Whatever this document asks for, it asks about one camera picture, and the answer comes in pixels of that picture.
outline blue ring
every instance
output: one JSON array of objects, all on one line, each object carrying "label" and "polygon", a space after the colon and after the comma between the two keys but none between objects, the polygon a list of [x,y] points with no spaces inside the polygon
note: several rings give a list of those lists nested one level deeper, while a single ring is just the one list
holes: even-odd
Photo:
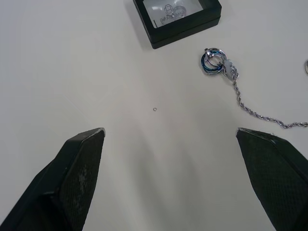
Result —
[{"label": "blue ring", "polygon": [[222,65],[220,65],[219,67],[215,68],[215,69],[211,69],[211,68],[208,68],[206,65],[205,65],[205,62],[204,62],[204,59],[205,59],[205,56],[206,56],[206,53],[202,56],[201,58],[201,65],[202,65],[202,68],[204,69],[205,72],[216,72],[216,71],[220,71],[222,69]]}]

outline jewelry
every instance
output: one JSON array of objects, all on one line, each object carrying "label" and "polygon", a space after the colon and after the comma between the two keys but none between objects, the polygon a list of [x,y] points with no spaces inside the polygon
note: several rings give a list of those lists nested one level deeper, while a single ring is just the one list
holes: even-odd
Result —
[{"label": "jewelry", "polygon": [[[215,56],[221,60],[218,64],[213,64],[211,62],[211,59]],[[205,54],[201,58],[201,66],[207,75],[216,75],[222,72],[224,76],[226,76],[229,80],[233,81],[233,87],[237,95],[238,104],[248,114],[258,119],[277,123],[284,129],[294,128],[294,127],[304,127],[304,128],[308,127],[308,122],[303,122],[303,123],[295,122],[292,124],[285,124],[281,120],[267,116],[261,116],[257,112],[254,112],[250,108],[246,107],[242,101],[241,92],[237,86],[237,79],[239,77],[237,69],[233,65],[233,63],[227,58],[226,54],[222,50],[219,50],[217,48],[205,49]],[[305,62],[305,70],[308,74],[308,60]]]}]

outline silver chain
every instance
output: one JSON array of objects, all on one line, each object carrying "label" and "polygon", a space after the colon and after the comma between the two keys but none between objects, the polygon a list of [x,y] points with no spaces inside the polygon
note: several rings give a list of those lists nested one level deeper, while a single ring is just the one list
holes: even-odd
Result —
[{"label": "silver chain", "polygon": [[[232,69],[231,75],[232,75],[232,79],[233,79],[233,86],[234,86],[235,93],[237,94],[237,101],[238,101],[238,104],[240,105],[240,107],[243,108],[244,111],[246,111],[248,114],[254,116],[255,118],[262,119],[262,120],[269,121],[269,122],[273,122],[273,123],[277,123],[281,127],[283,127],[284,129],[294,128],[294,127],[304,127],[304,128],[308,127],[308,122],[303,122],[303,123],[295,122],[295,123],[292,123],[292,124],[285,124],[281,120],[271,118],[271,117],[267,117],[267,116],[263,116],[263,115],[261,116],[257,112],[254,112],[250,108],[246,107],[245,104],[242,101],[241,92],[240,92],[239,88],[237,87],[237,78],[239,77],[239,74],[237,72],[236,67],[233,64],[231,64],[231,69]],[[226,68],[224,68],[223,74],[225,76],[227,76]]]}]

